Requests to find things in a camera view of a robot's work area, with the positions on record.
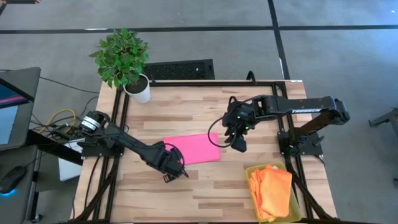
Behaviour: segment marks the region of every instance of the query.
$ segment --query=yellow cable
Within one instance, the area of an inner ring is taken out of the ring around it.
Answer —
[[[75,120],[76,120],[76,114],[75,114],[75,112],[74,112],[73,110],[60,110],[60,111],[56,112],[56,113],[49,119],[49,121],[48,121],[47,124],[46,124],[46,127],[43,127],[38,133],[41,134],[41,133],[44,131],[44,129],[46,129],[47,126],[52,122],[52,120],[53,120],[58,114],[63,113],[63,112],[71,112],[71,114],[73,114],[73,121],[72,121],[72,124],[70,125],[69,129],[66,131],[66,133],[68,133],[69,130],[72,128],[73,124],[75,124]]]

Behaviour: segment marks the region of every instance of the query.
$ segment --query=computer mouse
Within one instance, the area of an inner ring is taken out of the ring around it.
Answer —
[[[26,174],[26,167],[17,166],[10,170],[0,180],[0,193],[6,194],[17,187],[18,183],[24,178]]]

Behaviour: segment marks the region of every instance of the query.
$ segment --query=white pot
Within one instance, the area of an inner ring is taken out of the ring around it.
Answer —
[[[139,75],[147,79],[148,84],[145,90],[143,90],[140,93],[130,93],[126,90],[125,85],[123,85],[123,89],[128,95],[133,97],[137,101],[137,103],[147,103],[150,100],[149,79],[144,74],[139,74]]]

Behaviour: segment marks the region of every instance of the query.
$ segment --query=blue light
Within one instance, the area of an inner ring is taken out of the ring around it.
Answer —
[[[10,197],[11,195],[15,194],[15,192],[17,192],[16,189],[14,189],[14,190],[6,193],[6,194],[0,194],[0,196],[2,196],[2,197]]]

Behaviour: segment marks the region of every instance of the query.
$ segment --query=plant pot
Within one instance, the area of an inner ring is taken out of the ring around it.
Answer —
[[[147,103],[150,100],[149,79],[144,74],[139,75],[137,85],[123,85],[123,89],[137,103]]]

